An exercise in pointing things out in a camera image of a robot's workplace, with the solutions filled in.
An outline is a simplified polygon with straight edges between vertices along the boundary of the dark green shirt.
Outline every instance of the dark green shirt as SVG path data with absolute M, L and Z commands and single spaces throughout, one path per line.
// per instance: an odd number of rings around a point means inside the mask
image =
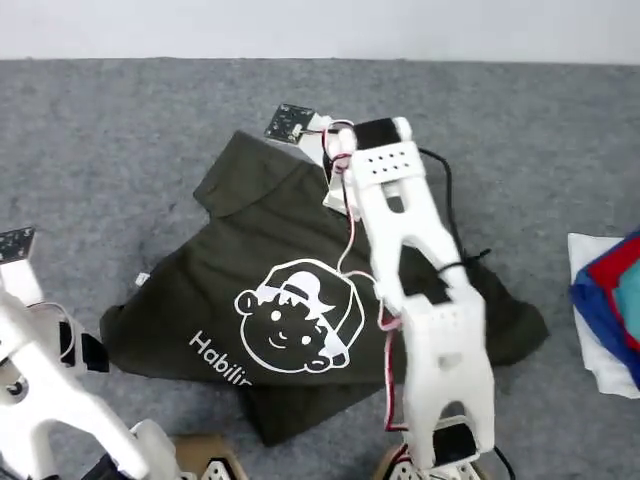
M 379 389 L 378 301 L 369 280 L 336 271 L 348 224 L 322 206 L 325 194 L 321 168 L 236 133 L 194 194 L 209 224 L 102 319 L 112 361 L 132 373 L 242 387 L 267 444 Z M 361 224 L 343 264 L 351 270 L 370 271 Z M 480 263 L 468 274 L 487 302 L 492 363 L 537 348 L 547 336 L 537 310 Z M 407 294 L 446 300 L 434 268 L 411 248 L 400 276 Z M 406 359 L 401 345 L 395 352 L 401 380 Z

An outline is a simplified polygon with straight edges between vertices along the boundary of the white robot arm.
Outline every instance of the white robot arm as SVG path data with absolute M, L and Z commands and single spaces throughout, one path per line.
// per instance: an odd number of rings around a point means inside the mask
M 157 424 L 145 420 L 129 431 L 100 398 L 82 388 L 77 371 L 61 362 L 56 342 L 42 335 L 53 331 L 51 325 L 57 329 L 58 319 L 35 312 L 43 304 L 28 258 L 33 238 L 33 229 L 0 234 L 2 468 L 20 479 L 57 478 L 48 430 L 62 422 L 92 434 L 107 452 L 100 471 L 85 478 L 191 478 L 180 472 L 175 448 Z
M 407 353 L 405 442 L 413 468 L 424 478 L 434 473 L 455 478 L 454 467 L 494 447 L 494 380 L 485 349 L 485 305 L 440 220 L 411 127 L 404 118 L 354 126 L 298 108 L 281 106 L 266 136 L 297 145 L 325 168 L 324 205 L 345 213 L 346 196 L 349 212 L 362 219 L 376 291 L 401 320 Z M 336 125 L 347 128 L 335 129 Z M 390 199 L 401 207 L 392 209 Z M 424 295 L 405 295 L 398 275 L 403 245 L 416 248 L 441 271 L 449 302 L 434 305 Z M 476 448 L 464 458 L 446 451 L 437 458 L 434 438 L 458 425 L 441 420 L 453 402 L 465 408 L 460 418 L 470 428 Z

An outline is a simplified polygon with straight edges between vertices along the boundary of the white cloth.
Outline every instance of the white cloth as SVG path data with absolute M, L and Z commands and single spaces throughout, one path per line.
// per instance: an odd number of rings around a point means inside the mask
M 574 282 L 578 271 L 582 267 L 595 260 L 621 240 L 621 238 L 591 237 L 579 233 L 570 233 L 568 244 L 571 282 Z M 573 313 L 580 347 L 582 348 L 584 367 L 595 375 L 598 391 L 627 398 L 640 398 L 640 391 L 635 386 L 627 367 L 600 344 L 598 337 L 591 331 L 584 317 L 575 307 L 573 307 Z

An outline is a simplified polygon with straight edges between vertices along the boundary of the cartoon face print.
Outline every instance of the cartoon face print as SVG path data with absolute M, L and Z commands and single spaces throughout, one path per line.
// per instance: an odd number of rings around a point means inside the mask
M 255 293 L 246 291 L 238 297 L 236 306 L 247 315 L 245 343 L 261 362 L 283 371 L 296 371 L 302 366 L 321 372 L 330 367 L 330 359 L 320 355 L 328 328 L 318 325 L 317 320 L 305 320 L 309 307 L 294 296 L 281 292 L 272 301 L 260 304 Z
M 335 305 L 325 303 L 329 299 Z M 273 267 L 255 290 L 236 297 L 235 308 L 249 355 L 279 373 L 346 367 L 364 325 L 353 283 L 313 259 Z

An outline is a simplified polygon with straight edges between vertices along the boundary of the carpet floor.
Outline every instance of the carpet floor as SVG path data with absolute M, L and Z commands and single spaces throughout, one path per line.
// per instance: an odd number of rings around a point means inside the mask
M 567 233 L 623 235 L 639 221 L 640 68 L 371 61 L 0 62 L 0 229 L 38 227 L 33 263 L 48 299 L 93 333 L 148 271 L 202 226 L 191 194 L 232 133 L 261 135 L 281 102 L 363 121 L 409 118 L 450 158 L 463 239 L 551 337 L 496 372 L 496 437 L 518 478 L 640 473 L 640 410 L 599 394 L 567 297 Z M 444 176 L 428 164 L 440 207 Z M 399 438 L 375 395 L 264 448 L 233 391 L 114 371 L 83 378 L 132 426 L 221 432 L 252 479 L 366 479 Z M 56 427 L 65 477 L 100 455 Z M 493 478 L 506 478 L 489 459 Z

